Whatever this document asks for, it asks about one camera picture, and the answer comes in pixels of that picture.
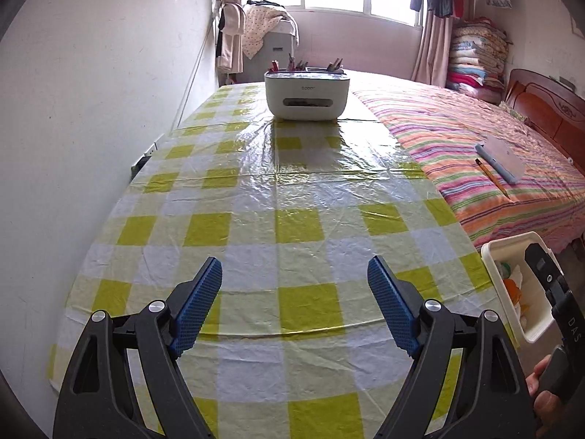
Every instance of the wooden headboard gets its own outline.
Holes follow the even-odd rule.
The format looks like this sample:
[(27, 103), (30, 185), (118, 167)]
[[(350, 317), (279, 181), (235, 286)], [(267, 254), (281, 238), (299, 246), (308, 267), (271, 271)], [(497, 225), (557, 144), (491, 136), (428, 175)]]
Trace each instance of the wooden headboard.
[(526, 124), (573, 159), (585, 175), (585, 101), (558, 82), (523, 69), (510, 73), (510, 107), (528, 117)]

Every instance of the blue gripper pad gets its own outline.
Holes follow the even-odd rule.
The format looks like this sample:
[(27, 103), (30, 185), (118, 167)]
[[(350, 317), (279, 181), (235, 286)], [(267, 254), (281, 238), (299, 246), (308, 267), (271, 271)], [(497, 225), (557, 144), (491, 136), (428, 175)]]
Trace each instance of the blue gripper pad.
[(367, 283), (378, 303), (382, 315), (394, 337), (397, 347), (413, 356), (420, 348), (416, 339), (416, 319), (396, 289), (392, 278), (378, 258), (370, 260), (367, 267)]
[(175, 338), (169, 348), (177, 356), (181, 356), (185, 350), (189, 350), (195, 344), (211, 304), (221, 287), (221, 280), (221, 262), (213, 259), (205, 272), (201, 274), (191, 296), (183, 304), (175, 319)]

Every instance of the pencil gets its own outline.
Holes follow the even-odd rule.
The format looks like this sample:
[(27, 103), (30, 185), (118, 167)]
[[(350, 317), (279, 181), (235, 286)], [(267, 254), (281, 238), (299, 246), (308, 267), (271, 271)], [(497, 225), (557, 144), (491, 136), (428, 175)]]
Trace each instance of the pencil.
[(495, 179), (495, 176), (491, 174), (490, 170), (486, 168), (486, 166), (480, 161), (479, 158), (476, 158), (476, 163), (478, 164), (478, 167), (482, 169), (483, 173), (485, 173), (487, 177), (491, 180), (491, 182), (497, 186), (498, 190), (500, 190), (506, 198), (510, 199), (510, 197), (508, 196), (508, 192), (505, 190), (505, 188), (501, 185), (501, 183), (498, 180)]

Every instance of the silver screw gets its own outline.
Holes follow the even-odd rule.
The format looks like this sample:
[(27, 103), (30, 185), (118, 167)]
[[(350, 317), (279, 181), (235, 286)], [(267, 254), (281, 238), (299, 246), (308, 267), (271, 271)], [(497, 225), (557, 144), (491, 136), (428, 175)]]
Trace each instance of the silver screw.
[(94, 312), (94, 314), (91, 316), (91, 319), (94, 322), (101, 322), (104, 318), (106, 318), (106, 312), (104, 312), (103, 310), (98, 310), (97, 312)]
[(497, 322), (498, 321), (498, 314), (495, 313), (493, 310), (486, 310), (483, 316), (489, 320), (490, 322)]
[(427, 300), (425, 302), (425, 307), (427, 310), (430, 310), (431, 312), (438, 312), (439, 310), (441, 310), (441, 304), (438, 303), (436, 300)]
[(148, 310), (153, 313), (160, 312), (163, 308), (165, 308), (165, 303), (162, 300), (155, 300), (148, 306)]

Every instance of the curtain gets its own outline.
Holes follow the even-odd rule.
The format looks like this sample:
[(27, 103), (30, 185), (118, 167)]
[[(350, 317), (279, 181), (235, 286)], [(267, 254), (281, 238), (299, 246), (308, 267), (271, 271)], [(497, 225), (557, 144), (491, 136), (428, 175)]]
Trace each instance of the curtain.
[(221, 51), (216, 64), (219, 72), (235, 74), (244, 70), (242, 60), (242, 35), (246, 15), (242, 0), (220, 0), (224, 19)]
[(433, 10), (427, 11), (411, 80), (445, 87), (452, 30), (453, 17), (439, 18)]

